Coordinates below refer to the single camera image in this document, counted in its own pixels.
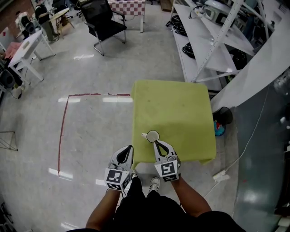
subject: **green table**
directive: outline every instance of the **green table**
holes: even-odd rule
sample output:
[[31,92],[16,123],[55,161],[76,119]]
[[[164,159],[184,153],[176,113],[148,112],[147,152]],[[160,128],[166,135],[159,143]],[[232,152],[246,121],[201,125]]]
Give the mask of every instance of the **green table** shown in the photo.
[[158,131],[160,140],[173,146],[180,161],[207,163],[216,156],[213,116],[205,85],[138,80],[134,99],[134,163],[154,163],[153,144],[141,136]]

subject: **shelf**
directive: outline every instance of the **shelf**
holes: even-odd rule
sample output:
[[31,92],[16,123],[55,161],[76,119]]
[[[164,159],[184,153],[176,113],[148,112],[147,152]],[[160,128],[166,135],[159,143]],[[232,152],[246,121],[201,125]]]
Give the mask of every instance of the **shelf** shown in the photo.
[[[191,0],[185,0],[186,3],[192,8],[195,7],[196,4]],[[202,14],[199,14],[198,17],[204,23],[206,28],[209,30],[210,34],[216,38],[218,33],[220,32],[222,26],[213,23],[212,21],[205,18]],[[227,32],[227,35],[223,38],[222,42],[224,44],[230,45],[233,48],[237,48],[251,56],[254,56],[253,46],[250,44],[248,39],[244,36],[244,34],[240,31],[236,25],[233,25]]]
[[[184,80],[185,82],[190,82],[191,79],[194,77],[195,73],[197,72],[198,66],[195,59],[188,57],[181,50],[183,46],[189,43],[189,39],[185,36],[175,33],[175,31],[173,31],[173,35],[176,41],[176,46],[177,46],[180,61],[181,61],[181,66],[182,66],[182,70],[184,74]],[[202,78],[206,78],[210,76],[215,76],[216,74],[217,73],[214,71],[205,69],[203,72],[200,73],[200,76],[198,78],[202,79]],[[206,85],[209,90],[220,91],[222,89],[219,79],[214,79],[214,80],[210,80],[207,82],[200,82],[200,83]]]
[[[199,17],[189,19],[189,13],[191,11],[190,7],[174,4],[174,8],[182,21],[190,44],[193,48],[196,62],[200,67],[205,59],[205,56],[209,52],[214,39]],[[205,67],[223,73],[229,73],[237,70],[224,44],[221,44],[211,55]]]

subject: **dark gray floor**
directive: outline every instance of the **dark gray floor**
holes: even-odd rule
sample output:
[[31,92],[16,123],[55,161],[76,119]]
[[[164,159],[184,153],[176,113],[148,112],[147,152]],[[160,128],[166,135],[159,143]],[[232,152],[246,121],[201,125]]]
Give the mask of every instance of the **dark gray floor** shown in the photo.
[[[239,155],[252,135],[268,87],[238,106],[235,119]],[[279,216],[274,215],[284,172],[283,145],[289,140],[286,124],[280,123],[287,100],[269,87],[256,131],[239,161],[235,221],[247,232],[271,232]]]

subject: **white mug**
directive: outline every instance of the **white mug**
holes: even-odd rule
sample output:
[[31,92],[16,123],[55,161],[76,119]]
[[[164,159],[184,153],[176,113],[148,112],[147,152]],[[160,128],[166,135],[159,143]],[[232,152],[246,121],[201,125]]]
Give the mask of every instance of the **white mug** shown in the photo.
[[142,133],[141,136],[146,138],[150,143],[154,143],[154,141],[159,140],[160,137],[158,132],[155,130],[150,130],[149,132],[147,132],[147,134]]

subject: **red and white checkered cloth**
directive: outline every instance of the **red and white checkered cloth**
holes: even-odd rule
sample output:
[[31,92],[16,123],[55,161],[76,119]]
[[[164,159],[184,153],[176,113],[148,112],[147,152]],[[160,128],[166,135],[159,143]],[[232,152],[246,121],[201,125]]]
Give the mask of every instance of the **red and white checkered cloth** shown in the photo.
[[108,0],[112,10],[119,11],[125,15],[145,15],[146,0],[115,1]]

